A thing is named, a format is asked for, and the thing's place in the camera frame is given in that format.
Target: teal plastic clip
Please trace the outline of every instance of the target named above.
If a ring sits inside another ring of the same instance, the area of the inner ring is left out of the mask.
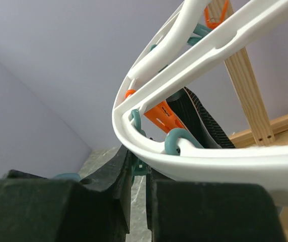
[[[188,40],[188,45],[195,45],[197,42],[199,42],[200,40],[202,40],[208,33],[210,33],[212,31],[212,29],[205,27],[202,24],[197,24],[193,33],[198,35],[196,37],[190,37]]]
[[[141,129],[141,121],[139,111],[137,109],[133,109],[131,111],[131,117],[134,119],[134,126],[138,132],[140,132],[143,136],[146,137],[146,133]],[[134,183],[135,176],[138,175],[146,175],[149,172],[148,165],[144,163],[139,158],[132,164],[132,185]]]
[[[180,155],[179,147],[176,144],[179,138],[187,139],[196,148],[203,149],[203,146],[186,129],[175,128],[169,131],[164,141],[164,149],[168,155]]]

